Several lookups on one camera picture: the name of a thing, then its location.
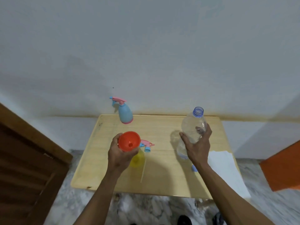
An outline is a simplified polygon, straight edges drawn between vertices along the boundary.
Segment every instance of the spray bottle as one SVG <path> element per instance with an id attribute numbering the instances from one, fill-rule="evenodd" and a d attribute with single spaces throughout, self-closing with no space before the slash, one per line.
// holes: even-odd
<path id="1" fill-rule="evenodd" d="M 133 121 L 133 115 L 130 108 L 125 104 L 127 102 L 124 99 L 119 97 L 110 97 L 112 99 L 112 105 L 114 106 L 115 103 L 119 103 L 119 117 L 123 124 L 129 124 Z"/>

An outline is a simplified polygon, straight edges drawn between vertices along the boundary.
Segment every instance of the pink trigger sprayer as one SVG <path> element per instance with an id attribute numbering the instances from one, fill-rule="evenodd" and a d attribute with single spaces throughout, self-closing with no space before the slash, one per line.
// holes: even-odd
<path id="1" fill-rule="evenodd" d="M 150 147 L 154 146 L 154 144 L 152 144 L 148 140 L 141 140 L 140 147 L 143 147 L 143 146 L 146 146 L 145 147 L 145 152 L 150 152 L 151 151 Z"/>
<path id="2" fill-rule="evenodd" d="M 129 124 L 133 121 L 133 115 L 132 112 L 129 108 L 129 106 L 127 106 L 127 104 L 125 104 L 125 102 L 127 102 L 124 99 L 121 99 L 119 97 L 110 97 L 110 99 L 112 99 L 112 105 L 114 106 L 115 103 L 119 103 L 119 117 L 120 120 L 123 124 Z"/>

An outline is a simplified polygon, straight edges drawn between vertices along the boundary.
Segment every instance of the table top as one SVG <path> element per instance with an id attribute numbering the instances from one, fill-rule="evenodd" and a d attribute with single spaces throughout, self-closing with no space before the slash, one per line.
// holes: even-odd
<path id="1" fill-rule="evenodd" d="M 151 152 L 145 153 L 144 166 L 129 167 L 122 173 L 115 187 L 116 192 L 212 199 L 200 174 L 191 170 L 191 162 L 177 156 L 178 133 L 184 117 L 134 115 L 133 122 L 125 125 L 118 115 L 100 115 L 71 186 L 96 190 L 107 170 L 107 152 L 112 138 L 118 133 L 135 131 L 141 139 L 155 146 L 151 147 Z M 210 150 L 232 153 L 220 119 L 205 119 L 212 129 Z"/>

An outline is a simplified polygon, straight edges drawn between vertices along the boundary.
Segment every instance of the marble floor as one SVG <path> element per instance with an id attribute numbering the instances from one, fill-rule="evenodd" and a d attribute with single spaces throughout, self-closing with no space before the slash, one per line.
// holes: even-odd
<path id="1" fill-rule="evenodd" d="M 47 216 L 45 225 L 73 224 L 85 205 L 93 196 L 92 191 L 73 189 L 71 179 L 83 151 L 73 151 L 74 156 L 69 173 Z M 296 225 L 300 221 L 300 191 L 282 190 L 273 193 L 258 165 L 257 160 L 239 159 L 238 166 L 251 194 L 251 203 L 275 224 Z M 105 224 L 177 224 L 180 215 L 187 215 L 192 224 L 212 224 L 212 217 L 218 212 L 216 206 L 199 211 L 195 199 L 181 197 L 160 197 L 121 193 L 120 200 L 112 200 Z"/>

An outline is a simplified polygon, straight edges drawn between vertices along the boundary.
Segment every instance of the person's right hand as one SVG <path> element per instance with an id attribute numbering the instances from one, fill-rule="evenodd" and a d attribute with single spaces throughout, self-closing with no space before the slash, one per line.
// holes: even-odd
<path id="1" fill-rule="evenodd" d="M 212 134 L 210 126 L 207 124 L 206 132 L 202 135 L 198 142 L 192 144 L 185 133 L 180 132 L 179 135 L 185 144 L 187 156 L 193 164 L 201 166 L 207 165 L 208 153 L 210 149 L 209 137 Z"/>

